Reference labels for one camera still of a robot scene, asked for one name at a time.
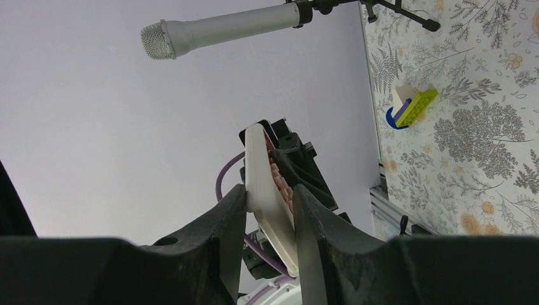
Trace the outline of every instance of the white wall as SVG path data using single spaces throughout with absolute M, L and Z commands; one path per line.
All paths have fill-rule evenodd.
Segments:
M 150 60 L 140 43 L 162 18 L 281 3 L 1 1 L 0 158 L 38 234 L 152 243 L 215 204 L 240 130 L 284 116 L 313 142 L 342 210 L 372 234 L 378 148 L 357 3 L 174 61 Z M 224 189 L 239 181 L 236 167 Z M 253 285 L 242 274 L 242 291 Z

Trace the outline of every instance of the black mechanical device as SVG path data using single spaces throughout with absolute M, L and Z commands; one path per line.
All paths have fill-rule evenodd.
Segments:
M 377 240 L 331 210 L 336 205 L 324 201 L 329 190 L 313 191 L 320 179 L 306 179 L 313 169 L 302 159 L 309 156 L 307 144 L 292 137 L 294 150 L 286 142 L 293 133 L 273 130 L 276 150 L 285 150 L 283 159 L 304 180 L 293 196 L 303 304 L 539 299 L 538 238 L 414 234 Z M 114 238 L 41 239 L 0 164 L 0 304 L 235 304 L 245 202 L 245 186 L 238 184 L 214 208 L 150 246 Z

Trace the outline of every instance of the microphone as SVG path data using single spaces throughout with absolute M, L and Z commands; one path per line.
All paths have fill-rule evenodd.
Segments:
M 313 19 L 309 1 L 244 11 L 196 21 L 164 21 L 140 32 L 142 45 L 152 59 L 176 59 L 189 51 L 289 27 Z

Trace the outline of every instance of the tabletop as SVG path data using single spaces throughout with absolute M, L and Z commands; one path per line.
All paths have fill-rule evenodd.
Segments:
M 390 201 L 442 234 L 539 234 L 539 1 L 403 7 L 441 28 L 380 5 L 364 26 Z M 404 83 L 439 96 L 394 130 L 385 112 Z

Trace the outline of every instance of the purple cable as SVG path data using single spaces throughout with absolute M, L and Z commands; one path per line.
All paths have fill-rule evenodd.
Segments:
M 224 175 L 228 170 L 238 161 L 243 159 L 245 157 L 245 151 L 240 153 L 239 155 L 235 156 L 232 160 L 228 161 L 226 165 L 222 168 L 222 170 L 219 172 L 219 175 L 217 176 L 217 181 L 215 182 L 215 195 L 217 196 L 217 201 L 222 200 L 222 180 L 224 178 Z M 277 261 L 272 259 L 270 256 L 268 256 L 264 250 L 262 250 L 254 241 L 252 241 L 247 234 L 243 237 L 244 242 L 253 250 L 254 253 L 258 254 L 258 256 L 263 259 L 265 262 L 267 262 L 271 267 L 275 268 L 275 270 L 279 271 L 282 275 L 293 279 L 289 276 L 288 271 L 286 267 L 279 264 Z
M 284 283 L 286 283 L 288 281 L 292 281 L 292 280 L 294 280 L 294 279 L 289 277 L 289 276 L 281 276 L 280 278 L 277 278 L 273 283 L 275 284 L 275 286 L 280 286 L 281 284 L 284 284 Z M 264 294 L 267 294 L 273 288 L 274 288 L 274 286 L 271 286 L 271 285 L 268 285 L 268 286 L 262 288 L 262 290 L 258 291 L 255 295 L 253 295 L 253 297 L 247 303 L 245 303 L 245 305 L 253 305 Z

